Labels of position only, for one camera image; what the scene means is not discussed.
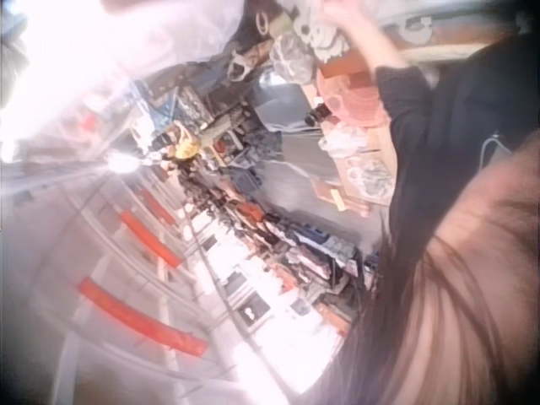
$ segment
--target light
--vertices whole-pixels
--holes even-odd
[[[2,162],[13,163],[17,154],[17,144],[13,141],[2,142]]]
[[[113,152],[109,155],[109,169],[115,173],[131,173],[138,169],[141,161],[129,154]]]

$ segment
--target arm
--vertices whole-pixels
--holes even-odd
[[[366,60],[370,72],[377,68],[407,68],[394,44],[359,6],[360,0],[322,0],[326,19],[341,28]]]
[[[341,28],[366,60],[391,118],[391,136],[400,165],[428,129],[431,88],[417,67],[411,67],[377,23],[359,7],[359,0],[323,0],[326,19]]]

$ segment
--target red bar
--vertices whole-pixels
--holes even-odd
[[[92,278],[85,278],[78,285],[78,291],[120,323],[157,343],[197,357],[208,349],[208,343],[204,340],[134,310],[102,289]]]
[[[121,221],[142,241],[153,253],[165,260],[171,267],[178,267],[182,260],[139,221],[131,211],[122,211]]]
[[[142,188],[139,193],[145,205],[157,218],[163,219],[169,225],[176,225],[175,218],[155,199],[151,192],[146,188]]]

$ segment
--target display table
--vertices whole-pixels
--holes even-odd
[[[320,101],[318,101],[317,96],[317,89],[314,84],[308,84],[306,86],[303,86],[302,89],[304,90],[304,94],[309,101],[310,105],[312,107],[316,107]],[[392,144],[392,139],[390,137],[390,128],[389,128],[389,119],[385,119],[385,124],[381,127],[373,127],[368,128],[366,130],[366,133],[368,135],[368,144],[369,144],[369,151],[363,152],[359,154],[359,156],[362,156],[363,158],[372,158],[372,159],[379,159],[382,161],[387,168],[387,170],[390,172],[392,177],[396,178],[397,173],[397,157],[396,157],[396,151]],[[329,135],[331,130],[334,128],[334,124],[332,124],[329,121],[324,121],[321,124],[321,130],[325,137]],[[361,203],[374,203],[379,204],[382,206],[388,206],[390,205],[390,200],[392,197],[386,198],[384,200],[370,198],[367,196],[364,196],[360,193],[359,189],[349,181],[347,170],[348,170],[348,163],[346,159],[334,159],[334,162],[336,163],[337,172],[339,174],[342,187],[331,187],[339,189],[339,193],[343,199],[344,207],[345,209],[353,209],[354,201],[347,204],[347,197],[351,197],[355,200],[359,200]]]

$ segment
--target hanging item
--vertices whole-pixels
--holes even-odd
[[[385,200],[394,192],[394,180],[378,159],[348,158],[347,178],[362,196]]]
[[[229,65],[227,76],[231,82],[240,82],[253,71],[268,60],[268,55],[272,49],[273,40],[265,40],[253,46],[248,52],[240,55],[233,50],[233,60]]]
[[[319,141],[319,147],[334,159],[344,159],[365,150],[368,147],[368,137],[362,129],[339,122]]]
[[[293,32],[279,36],[270,51],[275,71],[289,83],[308,84],[313,79],[315,58]]]
[[[268,13],[259,12],[255,17],[256,28],[262,36],[270,35],[274,40],[285,32],[292,29],[293,22],[286,13],[281,13],[274,19],[268,17]]]
[[[317,59],[327,63],[350,49],[345,36],[335,26],[322,23],[312,7],[306,4],[298,7],[299,15],[293,23],[294,32],[313,49]]]
[[[190,133],[198,135],[202,129],[213,122],[212,114],[190,85],[182,86],[176,99],[178,104],[175,109],[175,119],[180,121]]]

